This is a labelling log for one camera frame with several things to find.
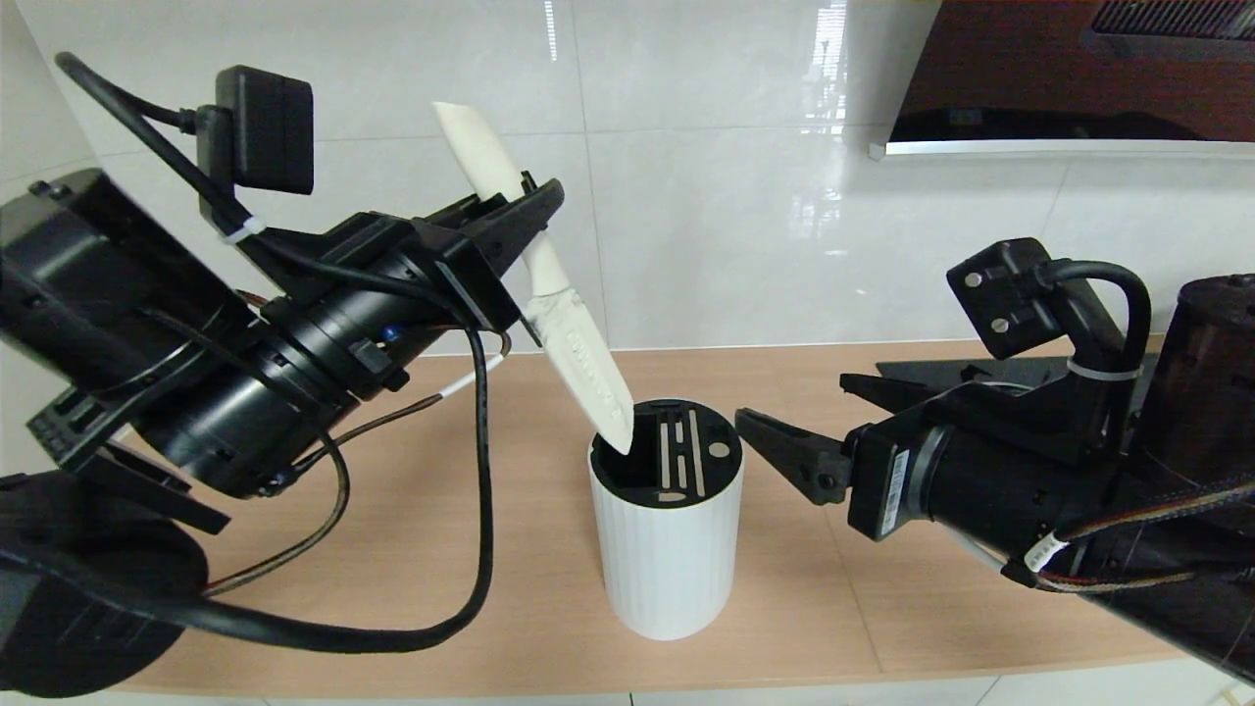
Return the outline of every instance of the white tile wall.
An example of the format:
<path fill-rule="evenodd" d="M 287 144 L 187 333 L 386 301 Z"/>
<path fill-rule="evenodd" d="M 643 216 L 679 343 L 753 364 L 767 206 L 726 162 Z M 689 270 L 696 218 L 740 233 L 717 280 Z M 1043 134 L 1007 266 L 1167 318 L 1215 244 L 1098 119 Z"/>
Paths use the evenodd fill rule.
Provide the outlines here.
<path fill-rule="evenodd" d="M 281 224 L 423 213 L 468 192 L 427 104 L 478 104 L 522 166 L 563 179 L 553 234 L 616 347 L 971 337 L 943 275 L 1003 237 L 1133 266 L 1158 329 L 1185 281 L 1255 268 L 1255 162 L 870 161 L 936 3 L 20 5 L 45 55 L 73 49 L 159 103 L 207 100 L 235 63 L 314 83 L 315 196 L 246 196 Z M 142 202 L 197 252 L 217 247 L 205 256 L 228 280 L 266 288 L 211 242 L 186 189 L 68 95 Z"/>

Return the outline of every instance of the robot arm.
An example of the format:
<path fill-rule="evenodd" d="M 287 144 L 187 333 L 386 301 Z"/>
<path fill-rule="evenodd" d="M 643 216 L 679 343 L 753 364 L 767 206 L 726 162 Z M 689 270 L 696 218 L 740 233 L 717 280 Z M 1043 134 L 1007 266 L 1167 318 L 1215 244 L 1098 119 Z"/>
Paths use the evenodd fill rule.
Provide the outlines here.
<path fill-rule="evenodd" d="M 562 186 L 523 172 L 526 193 L 508 203 L 472 194 L 427 217 L 354 213 L 321 234 L 265 227 L 235 187 L 310 192 L 309 84 L 235 66 L 218 75 L 216 104 L 174 112 L 73 55 L 58 64 L 198 191 L 202 212 L 284 293 L 251 308 L 99 169 L 36 182 L 0 207 L 0 332 L 70 382 L 29 423 L 56 470 L 0 479 L 0 686 L 38 696 L 105 688 L 187 627 L 331 652 L 423 650 L 456 635 L 483 606 L 492 576 L 479 331 L 508 341 L 521 315 L 501 277 L 561 206 Z M 144 117 L 193 132 L 200 164 Z M 452 329 L 468 335 L 478 399 L 481 558 L 466 607 L 430 628 L 376 631 L 212 601 L 334 527 L 349 477 L 326 430 L 407 385 L 405 366 Z M 330 455 L 335 513 L 305 547 L 210 583 L 203 552 L 176 522 L 216 534 L 230 519 L 112 443 L 123 425 L 235 498 L 282 493 Z"/>
<path fill-rule="evenodd" d="M 1126 288 L 1127 339 L 1078 272 Z M 848 523 L 872 540 L 941 523 L 989 548 L 1007 578 L 1082 594 L 1255 680 L 1255 275 L 1185 286 L 1131 439 L 1150 324 L 1131 272 L 1014 240 L 948 278 L 995 359 L 1067 334 L 1068 375 L 1030 390 L 842 375 L 891 416 L 836 441 L 740 410 L 742 439 L 814 504 L 850 492 Z"/>

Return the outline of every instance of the cylindrical motor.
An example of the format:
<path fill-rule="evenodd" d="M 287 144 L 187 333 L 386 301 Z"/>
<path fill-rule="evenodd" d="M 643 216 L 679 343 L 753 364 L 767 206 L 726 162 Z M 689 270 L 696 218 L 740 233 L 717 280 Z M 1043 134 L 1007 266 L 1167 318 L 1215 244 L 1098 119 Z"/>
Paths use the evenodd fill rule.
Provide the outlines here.
<path fill-rule="evenodd" d="M 1255 464 L 1255 273 L 1181 288 L 1137 423 L 1128 472 L 1153 493 L 1251 473 Z M 1255 534 L 1255 505 L 1200 518 Z"/>
<path fill-rule="evenodd" d="M 100 169 L 0 209 L 0 332 L 100 401 L 124 400 L 192 346 L 139 308 L 211 335 L 241 330 L 247 306 Z"/>

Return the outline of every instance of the tile grout line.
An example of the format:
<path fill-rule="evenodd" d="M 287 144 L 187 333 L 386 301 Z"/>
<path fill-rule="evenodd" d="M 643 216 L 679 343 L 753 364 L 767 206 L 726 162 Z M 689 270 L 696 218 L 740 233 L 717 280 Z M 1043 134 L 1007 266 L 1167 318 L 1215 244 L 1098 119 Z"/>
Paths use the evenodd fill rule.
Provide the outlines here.
<path fill-rule="evenodd" d="M 767 356 L 768 365 L 772 369 L 772 379 L 776 382 L 776 393 L 779 394 L 781 401 L 784 403 L 784 413 L 788 414 L 789 418 L 792 418 L 793 406 L 789 405 L 788 396 L 784 394 L 784 386 L 781 385 L 781 370 L 776 362 L 776 357 L 771 355 L 771 350 L 767 350 L 764 355 Z M 863 613 L 862 603 L 860 603 L 858 601 L 858 591 L 855 588 L 855 579 L 852 576 L 850 576 L 850 572 L 846 569 L 846 558 L 841 553 L 841 543 L 837 542 L 837 532 L 832 528 L 832 522 L 828 518 L 828 513 L 823 508 L 818 508 L 818 510 L 820 513 L 823 514 L 823 525 L 828 528 L 828 538 L 832 540 L 832 548 L 836 549 L 837 559 L 841 561 L 841 572 L 842 574 L 845 574 L 846 586 L 850 587 L 850 596 L 855 599 L 855 608 L 858 611 L 858 622 L 863 627 L 863 633 L 867 635 L 867 645 L 871 646 L 871 656 L 876 658 L 876 668 L 880 670 L 881 675 L 884 675 L 885 663 L 880 658 L 880 651 L 876 650 L 876 641 L 872 640 L 871 637 L 871 627 L 867 626 L 867 614 Z"/>
<path fill-rule="evenodd" d="M 23 174 L 18 174 L 15 177 L 9 177 L 9 178 L 5 178 L 5 179 L 0 179 L 0 183 L 13 183 L 15 181 L 21 181 L 21 179 L 25 179 L 25 178 L 30 178 L 30 177 L 33 177 L 35 174 L 39 174 L 39 173 L 50 172 L 53 169 L 59 169 L 61 167 L 68 167 L 70 164 L 77 164 L 79 162 L 90 162 L 90 161 L 99 162 L 99 159 L 100 159 L 99 154 L 97 154 L 95 152 L 93 152 L 92 154 L 89 154 L 87 157 L 79 157 L 78 159 L 70 159 L 69 162 L 61 162 L 60 164 L 51 164 L 51 166 L 48 166 L 48 167 L 40 167 L 40 168 L 38 168 L 38 169 L 35 169 L 33 172 L 26 172 L 26 173 L 23 173 Z"/>
<path fill-rule="evenodd" d="M 832 528 L 832 519 L 828 517 L 828 513 L 822 508 L 820 512 L 823 513 L 823 524 L 827 525 L 828 537 L 832 538 L 832 548 L 837 551 L 837 558 L 841 559 L 841 571 L 846 576 L 846 586 L 850 587 L 850 596 L 855 599 L 855 608 L 858 609 L 858 622 L 862 623 L 863 632 L 867 633 L 867 645 L 871 646 L 871 656 L 876 658 L 876 667 L 880 670 L 880 673 L 884 675 L 886 673 L 885 663 L 880 660 L 880 650 L 876 650 L 876 641 L 871 637 L 871 627 L 867 624 L 867 613 L 863 612 L 862 602 L 858 601 L 858 589 L 855 587 L 855 579 L 846 569 L 846 557 L 841 553 L 841 543 L 837 542 L 837 530 Z"/>
<path fill-rule="evenodd" d="M 1059 177 L 1059 187 L 1054 189 L 1054 198 L 1050 199 L 1050 207 L 1045 211 L 1045 218 L 1042 219 L 1042 227 L 1038 229 L 1038 236 L 1045 234 L 1045 228 L 1050 226 L 1050 216 L 1054 214 L 1054 207 L 1059 204 L 1059 196 L 1063 194 L 1063 184 L 1068 183 L 1068 172 L 1072 171 L 1072 164 L 1076 158 L 1069 158 L 1068 163 L 1063 167 L 1063 176 Z"/>
<path fill-rule="evenodd" d="M 980 695 L 980 698 L 978 698 L 976 703 L 974 703 L 973 706 L 980 706 L 981 703 L 984 703 L 985 698 L 989 698 L 989 692 L 993 691 L 994 687 L 998 686 L 998 682 L 1000 681 L 1003 681 L 1001 675 L 994 677 L 994 683 L 989 685 L 989 688 L 986 688 L 985 692 Z"/>
<path fill-rule="evenodd" d="M 601 257 L 601 228 L 597 226 L 597 188 L 596 182 L 592 179 L 592 148 L 589 147 L 589 109 L 584 99 L 584 70 L 580 68 L 580 39 L 579 28 L 575 19 L 575 3 L 572 1 L 569 6 L 571 8 L 571 45 L 575 49 L 575 80 L 580 87 L 580 123 L 584 125 L 584 132 L 581 133 L 584 138 L 584 161 L 589 168 L 589 207 L 592 209 L 592 245 L 594 250 L 597 252 L 597 285 L 601 290 L 601 320 L 605 326 L 604 335 L 606 336 L 606 346 L 612 344 L 614 336 L 610 330 L 610 310 L 606 302 L 606 266 Z"/>

